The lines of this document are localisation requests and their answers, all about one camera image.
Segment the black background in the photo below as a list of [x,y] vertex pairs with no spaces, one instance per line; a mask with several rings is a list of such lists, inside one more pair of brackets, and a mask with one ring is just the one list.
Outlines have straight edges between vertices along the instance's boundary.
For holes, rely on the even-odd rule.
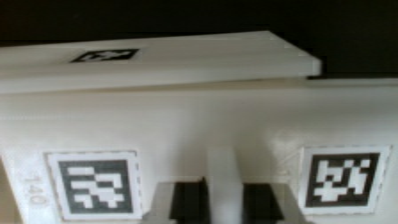
[[[70,176],[67,168],[92,167],[94,174],[120,174],[122,187],[113,188],[111,182],[95,181],[94,175]],[[127,163],[124,160],[106,161],[60,161],[58,168],[62,173],[62,182],[65,189],[65,198],[69,204],[69,211],[72,214],[95,214],[95,213],[131,213],[131,194],[129,194],[129,180],[127,180]],[[108,208],[106,202],[99,201],[97,195],[90,195],[88,189],[72,189],[70,181],[94,181],[99,188],[113,188],[115,194],[122,194],[124,201],[117,202],[117,207]],[[90,195],[92,208],[85,208],[83,203],[74,201],[74,195]]]
[[269,30],[323,78],[398,77],[396,0],[0,0],[0,46]]

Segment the black slot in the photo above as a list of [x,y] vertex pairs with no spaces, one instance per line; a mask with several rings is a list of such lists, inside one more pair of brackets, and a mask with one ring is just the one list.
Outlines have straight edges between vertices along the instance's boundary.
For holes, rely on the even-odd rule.
[[209,224],[209,198],[205,181],[175,183],[170,219],[177,224]]
[[284,219],[273,191],[268,184],[245,184],[243,223],[275,224]]

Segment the white platform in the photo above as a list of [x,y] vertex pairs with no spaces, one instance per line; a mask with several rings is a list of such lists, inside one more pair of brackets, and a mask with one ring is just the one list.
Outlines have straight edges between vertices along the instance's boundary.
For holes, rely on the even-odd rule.
[[[0,97],[1,156],[28,223],[58,222],[46,152],[138,151],[147,211],[156,183],[205,175],[213,147],[236,150],[241,181],[284,183],[294,200],[303,146],[396,147],[396,86],[323,81],[213,88]],[[307,216],[316,224],[394,224],[396,159],[392,150],[374,213]],[[22,176],[40,177],[46,207],[30,207]]]
[[[69,63],[138,49],[129,60]],[[317,59],[266,31],[0,49],[0,93],[156,86],[319,74]]]

